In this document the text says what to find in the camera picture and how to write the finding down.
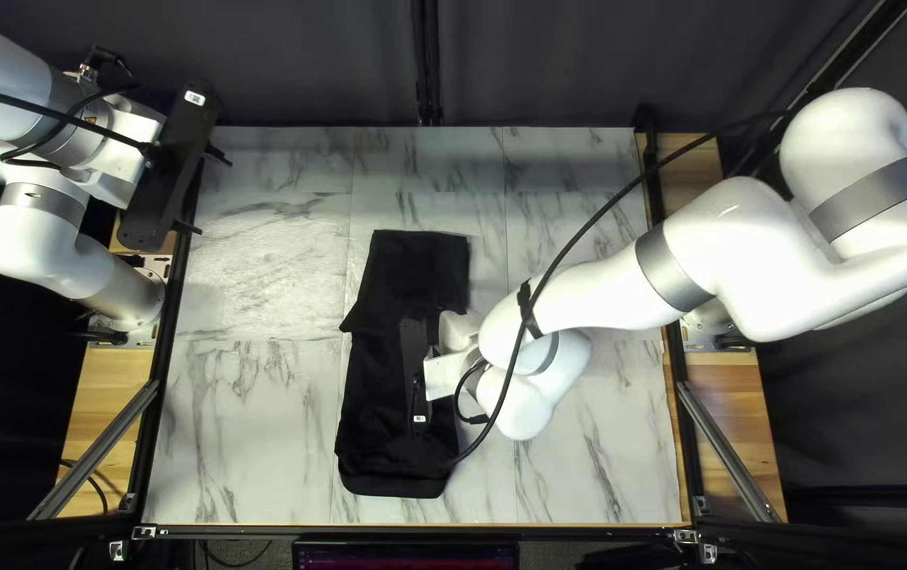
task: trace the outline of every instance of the metal bracket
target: metal bracket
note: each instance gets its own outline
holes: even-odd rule
[[[672,540],[677,545],[696,545],[700,544],[700,533],[692,528],[675,528],[672,531]]]
[[[67,476],[63,477],[49,491],[49,494],[42,499],[42,502],[35,507],[35,510],[28,515],[28,520],[54,518],[63,510],[64,506],[67,506],[67,503],[73,498],[73,495],[77,494],[83,482],[98,468],[99,463],[115,447],[116,442],[123,437],[126,430],[155,399],[157,388],[157,381],[150,381],[143,385],[140,391],[131,398],[126,406],[122,408],[122,411],[109,423],[109,426],[102,431],[98,439],[80,456],[77,463],[67,471]]]
[[[109,559],[113,562],[125,562],[128,551],[126,540],[112,540],[109,543]]]
[[[728,442],[717,422],[711,417],[710,412],[707,411],[707,408],[704,407],[699,398],[693,394],[693,389],[689,386],[689,383],[675,382],[675,395],[678,396],[678,400],[682,402],[683,407],[689,412],[689,415],[697,424],[697,428],[707,438],[711,448],[714,449],[714,453],[717,454],[717,459],[721,460],[724,471],[728,473],[728,477],[731,478],[735,487],[739,489],[739,495],[741,495],[742,501],[750,507],[753,518],[761,523],[780,523],[781,516],[774,509],[770,499],[767,498],[760,485],[757,484],[757,480],[752,478],[750,470],[745,468],[745,463],[739,459],[739,454],[735,452],[735,448]]]
[[[172,256],[163,253],[120,253],[118,256],[128,260],[134,269],[152,282],[164,286],[168,282],[168,274],[172,270]],[[92,315],[88,321],[88,330],[97,331],[98,333],[111,333],[116,330],[110,327],[108,317]],[[90,341],[88,346],[91,348],[108,349],[108,350],[155,350],[157,342],[157,330],[162,324],[159,318],[147,327],[130,330],[126,333],[126,343],[116,345],[107,341]]]
[[[713,514],[710,510],[710,503],[707,502],[707,497],[703,495],[693,495],[693,501],[697,516],[710,516]]]
[[[706,543],[700,544],[700,564],[717,563],[717,547]]]
[[[133,512],[136,508],[136,501],[136,493],[126,493],[123,495],[123,498],[119,500],[119,506],[116,507],[116,512]]]
[[[130,539],[147,540],[148,538],[157,538],[157,526],[141,525],[133,527],[133,534],[130,535]]]

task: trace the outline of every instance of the folded black garment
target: folded black garment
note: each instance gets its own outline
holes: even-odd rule
[[[465,237],[372,233],[358,300],[341,322],[352,346],[334,453],[352,493],[431,499],[447,485],[459,451],[452,401],[425,403],[420,369],[439,314],[468,309],[468,265]],[[425,338],[409,343],[415,335]]]

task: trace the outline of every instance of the cable strap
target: cable strap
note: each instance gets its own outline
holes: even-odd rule
[[[544,337],[545,335],[537,327],[537,322],[535,321],[534,307],[531,305],[531,284],[528,281],[524,281],[521,284],[521,289],[517,291],[517,306],[521,308],[523,326],[527,327],[527,331],[531,333],[531,336],[536,339]]]

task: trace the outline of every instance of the black cable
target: black cable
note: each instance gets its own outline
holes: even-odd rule
[[[221,566],[224,566],[225,568],[243,568],[244,566],[249,566],[250,564],[253,564],[254,562],[260,560],[260,557],[263,556],[265,552],[267,552],[267,549],[270,548],[270,544],[273,542],[274,540],[268,540],[267,544],[264,545],[263,550],[260,550],[256,556],[254,556],[250,560],[247,560],[246,562],[240,562],[238,564],[229,564],[227,562],[224,562],[214,554],[211,554],[210,550],[207,549],[207,540],[200,540],[198,544],[200,545],[200,550],[203,550],[205,557],[213,560],[216,563],[219,563]]]
[[[114,87],[111,89],[105,89],[102,91],[98,91],[97,93],[92,93],[87,97],[81,98],[78,102],[76,102],[73,105],[73,107],[69,108],[67,110],[67,117],[76,118],[75,114],[79,110],[90,105],[92,102],[94,102],[102,97],[115,96],[116,94],[119,94],[119,93],[125,93],[126,91],[134,89],[136,87],[137,87],[137,83],[132,83],[131,85],[125,85],[122,87]],[[1,154],[0,162],[4,162],[5,164],[14,164],[16,166],[39,166],[39,167],[45,167],[45,168],[55,168],[58,170],[59,165],[53,164],[52,162],[48,162],[48,161],[44,161],[44,160],[20,160],[20,159],[16,159],[16,158],[18,156],[21,156],[22,154],[28,154],[29,152],[34,152],[34,151],[38,150],[39,148],[44,146],[46,143],[51,141],[53,138],[55,138],[66,127],[67,127],[66,123],[62,123],[62,122],[56,123],[56,125],[52,128],[52,130],[50,130],[48,133],[46,133],[43,137],[39,138],[38,140],[36,140],[30,144],[27,144],[25,146],[22,146],[21,148],[7,150],[3,154]]]
[[[42,107],[40,104],[34,104],[32,102],[26,101],[24,99],[19,99],[16,97],[5,96],[0,93],[0,103],[9,105],[13,108],[28,110],[30,112],[38,113],[38,115],[43,115],[50,119],[55,119],[56,121],[61,121],[67,125],[74,125],[80,129],[85,129],[95,133],[97,135],[102,135],[103,137],[110,138],[116,142],[123,143],[127,146],[131,146],[140,151],[140,154],[147,156],[149,150],[154,146],[152,143],[133,140],[126,135],[119,134],[105,127],[100,127],[94,123],[78,119],[76,117],[69,117],[65,112],[60,110],[53,110],[47,107]]]
[[[68,469],[73,469],[73,464],[76,461],[71,460],[59,460],[59,464]],[[95,492],[98,493],[99,498],[102,499],[102,514],[109,514],[109,500],[105,498],[105,491],[102,491],[102,487],[98,485],[98,482],[95,481],[95,478],[88,476],[88,483],[91,483],[91,486],[95,488]]]
[[[471,418],[469,418],[460,411],[460,391],[464,389],[464,384],[468,381],[468,378],[470,378],[472,374],[481,370],[487,364],[488,364],[488,362],[484,358],[479,358],[478,361],[475,362],[474,364],[472,364],[468,368],[468,370],[464,373],[464,375],[460,377],[460,382],[457,383],[457,389],[455,389],[453,391],[453,413],[456,414],[457,417],[460,418],[460,421],[462,421],[462,422],[472,424],[472,425],[478,425],[489,419],[489,417],[486,416],[485,414],[481,414],[479,416],[472,416]]]
[[[583,235],[585,233],[587,233],[587,230],[589,230],[591,227],[594,227],[594,225],[596,223],[598,223],[598,220],[601,219],[601,216],[608,213],[609,210],[611,210],[612,207],[619,202],[619,200],[622,200],[626,194],[629,194],[631,189],[636,188],[637,185],[639,185],[641,182],[643,182],[645,177],[658,172],[664,166],[666,166],[669,163],[672,163],[672,161],[674,161],[677,158],[679,158],[680,156],[686,154],[688,151],[693,150],[694,148],[706,143],[707,141],[713,139],[714,137],[717,137],[718,135],[744,127],[745,125],[754,123],[756,121],[762,121],[764,119],[773,119],[776,117],[786,117],[789,115],[793,115],[793,113],[794,113],[794,111],[792,111],[792,110],[772,110],[772,111],[768,111],[768,112],[761,112],[758,115],[753,115],[751,117],[747,117],[745,119],[742,119],[741,121],[729,123],[728,125],[725,125],[724,127],[717,129],[716,131],[713,131],[713,132],[707,133],[704,136],[701,136],[700,138],[694,140],[693,142],[689,142],[687,145],[676,150],[672,154],[665,156],[662,160],[660,160],[656,164],[652,164],[652,165],[648,166],[642,175],[639,175],[639,176],[633,178],[628,185],[625,185],[622,189],[620,189],[618,192],[616,192],[615,195],[612,196],[612,198],[610,198],[604,204],[604,206],[601,206],[599,211],[596,212],[593,216],[591,216],[590,219],[588,219],[587,222],[582,227],[580,227],[579,230],[577,230],[577,232],[573,235],[573,237],[569,241],[566,242],[566,245],[563,246],[563,248],[559,251],[559,253],[556,254],[556,258],[554,260],[552,260],[552,263],[549,265],[549,268],[547,270],[545,270],[545,273],[542,275],[541,280],[538,281],[538,283],[537,283],[537,287],[535,287],[534,293],[531,295],[530,304],[532,305],[532,307],[535,306],[535,301],[537,301],[538,296],[541,295],[542,291],[545,290],[545,285],[548,283],[549,278],[552,277],[552,274],[559,267],[559,264],[562,263],[563,259],[566,258],[566,254],[569,253],[570,250],[573,249],[573,247],[574,247],[574,245],[576,245],[577,241],[579,241],[581,238],[583,238]],[[478,446],[481,445],[482,440],[485,439],[485,436],[487,436],[489,434],[489,432],[492,431],[492,426],[496,425],[496,417],[499,416],[499,411],[502,410],[502,408],[503,408],[503,401],[506,400],[506,393],[509,391],[509,388],[511,387],[511,379],[513,378],[513,368],[516,366],[517,356],[521,352],[521,344],[523,343],[523,334],[526,330],[527,330],[526,321],[522,320],[521,327],[519,329],[517,329],[516,340],[513,342],[513,352],[511,352],[511,362],[509,362],[509,367],[506,370],[506,376],[503,378],[503,387],[502,387],[502,390],[499,392],[499,399],[496,401],[496,407],[492,409],[492,415],[489,416],[489,421],[486,422],[485,428],[482,429],[482,432],[478,434],[478,437],[475,438],[475,441],[471,442],[471,445],[469,445],[467,449],[465,449],[464,451],[459,453],[455,458],[447,461],[448,467],[454,466],[455,464],[457,464],[458,462],[460,462],[461,460],[466,458],[468,455],[470,455],[472,453],[472,451],[477,449]]]

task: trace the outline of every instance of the silver joint band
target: silver joint band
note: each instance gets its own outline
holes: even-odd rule
[[[6,185],[0,199],[1,206],[21,206],[48,212],[80,228],[83,218],[83,205],[77,200],[59,192],[58,189],[38,186],[31,183],[13,183]]]
[[[664,224],[658,224],[638,237],[635,245],[637,264],[664,302],[675,310],[689,312],[714,298],[714,295],[704,291],[678,265],[668,242],[664,240],[663,227]]]
[[[80,97],[83,97],[80,86],[54,67],[49,67],[49,72],[52,74],[52,87],[49,90],[49,101],[45,103],[45,107],[51,110],[67,112],[67,110],[77,104]],[[6,142],[17,148],[27,146],[48,134],[57,123],[58,121],[55,119],[39,116],[38,121],[27,133]],[[60,132],[56,138],[68,139],[76,128],[70,126]]]
[[[904,200],[907,200],[907,157],[862,176],[858,182],[830,196],[809,212],[809,219],[827,241],[834,241]]]

